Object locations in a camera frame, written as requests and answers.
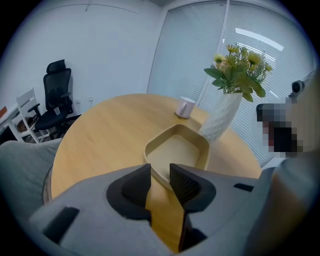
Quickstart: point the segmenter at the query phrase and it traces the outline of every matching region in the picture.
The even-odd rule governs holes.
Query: table
[[[174,124],[198,131],[207,112],[195,107],[190,119],[174,114],[178,100],[153,94],[128,94],[108,99],[81,115],[57,150],[51,179],[52,198],[75,183],[115,170],[144,164],[144,147]],[[228,128],[211,151],[208,170],[258,178],[261,168],[247,144]],[[146,208],[152,229],[178,252],[184,211],[174,193],[153,176]]]
[[[13,105],[9,107],[6,113],[0,118],[0,127],[5,127],[8,125],[16,140],[18,142],[24,142],[19,131],[17,130],[17,127],[12,122],[12,119],[16,117],[18,113],[18,105]]]

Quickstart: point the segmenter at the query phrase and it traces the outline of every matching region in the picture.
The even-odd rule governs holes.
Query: white wooden chair
[[[44,140],[44,138],[49,136],[49,132],[47,131],[48,134],[45,134],[44,131],[39,130],[41,136],[37,137],[33,129],[35,127],[35,124],[38,118],[36,117],[35,122],[33,123],[32,126],[29,126],[26,120],[26,117],[30,116],[29,110],[33,106],[37,105],[37,99],[36,99],[34,89],[32,88],[31,90],[27,91],[25,94],[21,95],[20,97],[16,97],[16,102],[17,102],[18,110],[20,112],[23,123],[27,129],[26,131],[20,133],[21,137],[23,138],[25,136],[31,135],[36,143],[41,143]]]

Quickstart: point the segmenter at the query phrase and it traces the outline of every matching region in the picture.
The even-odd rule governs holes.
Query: window blind
[[[226,4],[202,3],[168,12],[152,66],[148,93],[198,100],[213,63]]]
[[[237,3],[230,4],[222,42],[223,55],[229,53],[226,46],[235,43],[256,53],[265,51],[266,61],[273,68],[262,84],[266,97],[259,98],[253,94],[253,103],[242,99],[231,123],[231,127],[263,165],[273,154],[265,150],[253,135],[252,125],[258,125],[253,123],[256,120],[256,106],[284,100],[292,91],[291,83],[302,80],[313,70],[311,45],[303,32],[286,18],[257,6]],[[209,85],[199,104],[200,108],[210,111],[221,95],[221,91]]]

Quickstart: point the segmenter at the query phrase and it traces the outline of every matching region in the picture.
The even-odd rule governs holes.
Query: mug
[[[179,105],[175,110],[175,114],[178,117],[188,119],[194,109],[196,102],[190,98],[181,97],[179,100]]]

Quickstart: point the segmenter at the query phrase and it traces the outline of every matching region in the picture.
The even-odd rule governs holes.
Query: tray
[[[162,131],[144,148],[144,160],[151,164],[152,175],[170,190],[170,164],[205,170],[209,155],[208,141],[183,124]]]

